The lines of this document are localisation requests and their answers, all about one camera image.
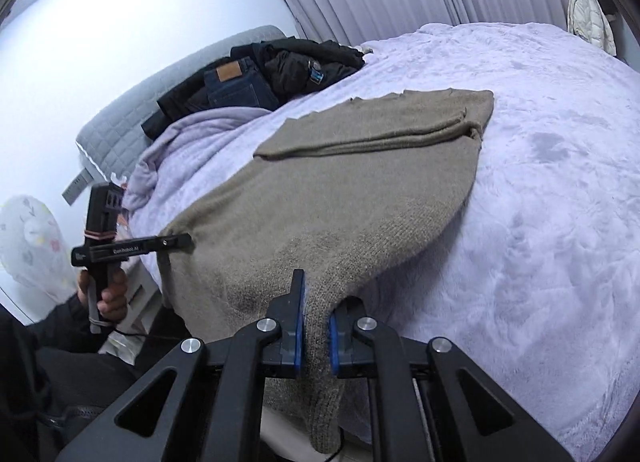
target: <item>jeans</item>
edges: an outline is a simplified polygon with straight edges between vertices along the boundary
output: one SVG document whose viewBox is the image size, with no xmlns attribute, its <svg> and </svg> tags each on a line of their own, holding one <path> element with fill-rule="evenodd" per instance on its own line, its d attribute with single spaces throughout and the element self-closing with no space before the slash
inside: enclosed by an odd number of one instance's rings
<svg viewBox="0 0 640 462">
<path fill-rule="evenodd" d="M 204 74 L 204 85 L 211 108 L 248 106 L 275 111 L 280 107 L 269 83 L 251 58 L 226 64 L 224 72 L 221 68 Z"/>
</svg>

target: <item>pile of clothes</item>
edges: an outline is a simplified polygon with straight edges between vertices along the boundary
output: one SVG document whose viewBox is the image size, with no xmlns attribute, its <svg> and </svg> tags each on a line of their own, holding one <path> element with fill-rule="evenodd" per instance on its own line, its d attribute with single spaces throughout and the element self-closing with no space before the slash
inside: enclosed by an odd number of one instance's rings
<svg viewBox="0 0 640 462">
<path fill-rule="evenodd" d="M 158 100 L 142 124 L 156 140 L 174 122 L 199 111 L 250 106 L 274 111 L 296 95 L 319 92 L 364 66 L 364 54 L 334 41 L 294 37 L 234 47 Z"/>
</svg>

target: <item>metal bolt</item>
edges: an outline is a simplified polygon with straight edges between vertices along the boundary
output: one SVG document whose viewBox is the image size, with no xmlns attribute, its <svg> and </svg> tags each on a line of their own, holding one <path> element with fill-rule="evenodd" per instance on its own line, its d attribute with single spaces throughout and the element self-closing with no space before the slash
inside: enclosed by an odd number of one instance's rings
<svg viewBox="0 0 640 462">
<path fill-rule="evenodd" d="M 433 349 L 439 354 L 446 354 L 451 350 L 453 346 L 451 341 L 449 341 L 446 337 L 436 337 L 431 343 Z"/>
<path fill-rule="evenodd" d="M 361 317 L 356 323 L 360 330 L 373 330 L 378 326 L 378 322 L 372 317 Z"/>
<path fill-rule="evenodd" d="M 274 328 L 276 328 L 277 325 L 278 324 L 276 323 L 276 321 L 269 317 L 260 319 L 260 321 L 256 323 L 256 326 L 258 327 L 258 330 L 260 332 L 271 332 Z"/>
<path fill-rule="evenodd" d="M 198 350 L 200 350 L 201 346 L 202 346 L 202 343 L 200 343 L 198 339 L 196 339 L 195 337 L 190 337 L 190 339 L 185 339 L 182 342 L 182 344 L 180 345 L 180 348 L 182 349 L 183 352 L 187 354 L 192 354 L 193 352 L 197 352 Z"/>
</svg>

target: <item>gray quilted headboard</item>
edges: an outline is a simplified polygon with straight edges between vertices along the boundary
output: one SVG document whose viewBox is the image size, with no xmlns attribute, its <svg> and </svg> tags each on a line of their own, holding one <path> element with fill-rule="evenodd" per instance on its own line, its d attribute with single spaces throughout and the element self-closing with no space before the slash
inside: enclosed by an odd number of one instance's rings
<svg viewBox="0 0 640 462">
<path fill-rule="evenodd" d="M 229 55 L 232 47 L 283 38 L 274 26 L 262 26 L 213 43 L 147 77 L 102 109 L 78 133 L 76 144 L 88 164 L 105 179 L 130 177 L 151 144 L 140 124 L 158 110 L 156 100 L 203 66 Z"/>
</svg>

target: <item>person's hand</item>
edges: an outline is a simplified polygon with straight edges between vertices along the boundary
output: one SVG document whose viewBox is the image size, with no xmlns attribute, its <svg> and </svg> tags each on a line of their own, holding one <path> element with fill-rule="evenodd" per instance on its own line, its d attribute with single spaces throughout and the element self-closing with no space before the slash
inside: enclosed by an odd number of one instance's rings
<svg viewBox="0 0 640 462">
<path fill-rule="evenodd" d="M 78 274 L 78 299 L 88 307 L 86 291 L 89 288 L 89 273 L 83 270 Z M 102 291 L 102 301 L 98 301 L 98 311 L 108 321 L 119 323 L 127 315 L 127 275 L 122 269 L 113 274 L 108 288 Z"/>
</svg>

